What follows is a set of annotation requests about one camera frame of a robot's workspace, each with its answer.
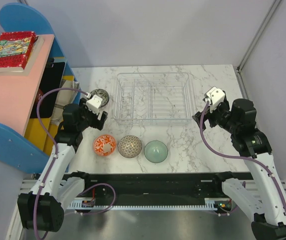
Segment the orange floral bowl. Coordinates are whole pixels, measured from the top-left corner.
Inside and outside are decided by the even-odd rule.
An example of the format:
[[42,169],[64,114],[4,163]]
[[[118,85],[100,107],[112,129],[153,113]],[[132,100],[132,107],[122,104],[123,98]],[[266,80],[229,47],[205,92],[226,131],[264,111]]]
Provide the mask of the orange floral bowl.
[[112,154],[117,146],[115,138],[109,134],[97,137],[93,142],[94,153],[98,156],[106,157]]

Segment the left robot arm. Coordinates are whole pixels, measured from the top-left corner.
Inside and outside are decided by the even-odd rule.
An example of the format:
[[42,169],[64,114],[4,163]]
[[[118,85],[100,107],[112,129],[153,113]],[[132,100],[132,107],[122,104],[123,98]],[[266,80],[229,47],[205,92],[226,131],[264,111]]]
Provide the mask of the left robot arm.
[[103,99],[97,95],[82,98],[79,104],[64,106],[50,158],[36,184],[29,193],[18,197],[21,223],[25,229],[57,232],[63,223],[67,207],[79,194],[86,197],[92,192],[92,184],[81,177],[68,177],[64,186],[60,183],[65,171],[83,139],[88,127],[102,130],[107,113],[101,109]]

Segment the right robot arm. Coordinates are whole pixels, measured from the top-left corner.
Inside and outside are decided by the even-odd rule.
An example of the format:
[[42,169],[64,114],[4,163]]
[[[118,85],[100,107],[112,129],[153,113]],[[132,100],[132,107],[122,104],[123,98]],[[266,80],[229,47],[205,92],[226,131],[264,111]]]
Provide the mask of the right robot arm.
[[[256,184],[260,200],[252,196],[231,174],[222,173],[212,184],[218,197],[227,195],[251,222],[257,240],[286,240],[286,193],[278,176],[272,149],[266,135],[256,127],[256,109],[247,99],[236,99],[230,105],[226,96],[217,100],[206,97],[205,108],[193,119],[200,128],[206,147],[223,158],[242,159]],[[227,155],[213,149],[204,136],[205,121],[210,127],[219,126],[231,135],[238,155]]]

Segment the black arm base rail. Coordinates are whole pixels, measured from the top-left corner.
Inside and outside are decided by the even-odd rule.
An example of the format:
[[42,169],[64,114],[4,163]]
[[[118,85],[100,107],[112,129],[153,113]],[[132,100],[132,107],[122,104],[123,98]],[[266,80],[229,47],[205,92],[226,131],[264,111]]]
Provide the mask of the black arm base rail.
[[202,204],[204,198],[226,198],[219,186],[220,176],[240,181],[252,180],[248,172],[138,173],[138,174],[65,174],[63,180],[81,177],[85,187],[94,187],[85,197],[101,205],[187,205]]

